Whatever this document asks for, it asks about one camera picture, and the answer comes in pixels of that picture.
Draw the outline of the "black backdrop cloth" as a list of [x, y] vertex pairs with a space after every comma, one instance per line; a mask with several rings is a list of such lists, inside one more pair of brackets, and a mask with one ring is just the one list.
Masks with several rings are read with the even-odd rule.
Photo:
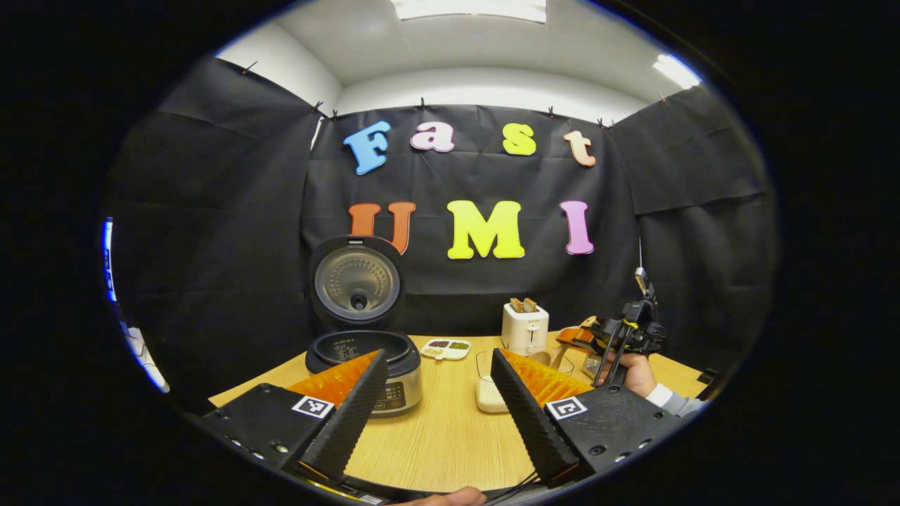
[[553, 330], [613, 317], [644, 268], [663, 355], [719, 372], [761, 336], [778, 268], [771, 180], [704, 89], [611, 129], [490, 105], [324, 119], [209, 58], [129, 132], [110, 185], [123, 319], [195, 413], [309, 348], [312, 251], [353, 226], [401, 250], [390, 329], [498, 335], [524, 296]]

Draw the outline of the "large ceiling light panel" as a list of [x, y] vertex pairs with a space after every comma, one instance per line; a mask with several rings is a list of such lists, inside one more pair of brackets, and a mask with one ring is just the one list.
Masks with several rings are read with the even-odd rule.
[[399, 19], [472, 15], [546, 23], [546, 0], [390, 0]]

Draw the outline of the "white divided condiment dish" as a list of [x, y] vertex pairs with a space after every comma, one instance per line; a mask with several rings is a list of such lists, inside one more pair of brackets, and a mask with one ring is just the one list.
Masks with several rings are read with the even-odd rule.
[[425, 358], [434, 360], [462, 360], [470, 352], [470, 342], [462, 339], [437, 337], [430, 339], [419, 349]]

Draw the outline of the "wooden spoon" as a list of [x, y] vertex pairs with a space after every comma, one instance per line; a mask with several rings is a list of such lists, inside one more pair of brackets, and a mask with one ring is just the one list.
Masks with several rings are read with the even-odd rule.
[[572, 374], [574, 370], [573, 362], [567, 358], [567, 352], [570, 349], [571, 346], [568, 344], [558, 344], [557, 346], [528, 346], [526, 348], [526, 355], [531, 360], [569, 375]]

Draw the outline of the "small ceiling light panel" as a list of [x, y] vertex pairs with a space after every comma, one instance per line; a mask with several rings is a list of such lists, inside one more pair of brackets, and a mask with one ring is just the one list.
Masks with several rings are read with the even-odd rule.
[[690, 67], [672, 54], [659, 54], [652, 69], [682, 89], [693, 89], [702, 83], [701, 78]]

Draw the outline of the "clear plastic container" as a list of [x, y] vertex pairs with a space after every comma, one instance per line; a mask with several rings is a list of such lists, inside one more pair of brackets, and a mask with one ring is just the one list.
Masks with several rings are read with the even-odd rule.
[[[524, 356], [524, 358], [530, 359], [526, 355], [526, 348], [512, 349], [512, 352], [517, 353], [518, 355]], [[491, 377], [491, 360], [492, 360], [492, 352], [491, 351], [483, 351], [483, 352], [477, 353], [476, 362], [477, 362], [477, 372], [478, 372], [479, 378], [483, 378], [483, 377], [489, 378], [489, 379], [491, 379], [491, 381], [493, 381], [493, 379]]]

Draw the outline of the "white toaster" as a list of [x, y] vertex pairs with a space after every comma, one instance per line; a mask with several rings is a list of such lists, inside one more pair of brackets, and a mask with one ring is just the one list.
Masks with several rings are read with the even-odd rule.
[[549, 314], [540, 305], [533, 313], [516, 313], [510, 302], [503, 305], [501, 343], [523, 356], [546, 349]]

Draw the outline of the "silver black rice cooker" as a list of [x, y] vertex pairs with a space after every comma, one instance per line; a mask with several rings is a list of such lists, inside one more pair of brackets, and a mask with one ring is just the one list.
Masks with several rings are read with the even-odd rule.
[[373, 236], [328, 239], [313, 249], [309, 288], [323, 330], [306, 352], [309, 374], [383, 350], [388, 378], [372, 416], [415, 410], [423, 397], [421, 355], [408, 334], [394, 328], [404, 297], [399, 251]]

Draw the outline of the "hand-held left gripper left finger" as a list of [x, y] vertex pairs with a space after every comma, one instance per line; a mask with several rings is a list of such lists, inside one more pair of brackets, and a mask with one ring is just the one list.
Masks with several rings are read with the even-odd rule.
[[289, 389], [261, 382], [200, 423], [267, 467], [340, 483], [387, 377], [387, 353], [377, 349]]

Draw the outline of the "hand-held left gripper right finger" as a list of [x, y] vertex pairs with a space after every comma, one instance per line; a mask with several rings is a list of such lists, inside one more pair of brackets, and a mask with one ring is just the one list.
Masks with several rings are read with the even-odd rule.
[[538, 480], [555, 488], [599, 478], [654, 448], [686, 425], [623, 384], [563, 394], [540, 406], [514, 362], [533, 360], [494, 349], [491, 378], [520, 433]]

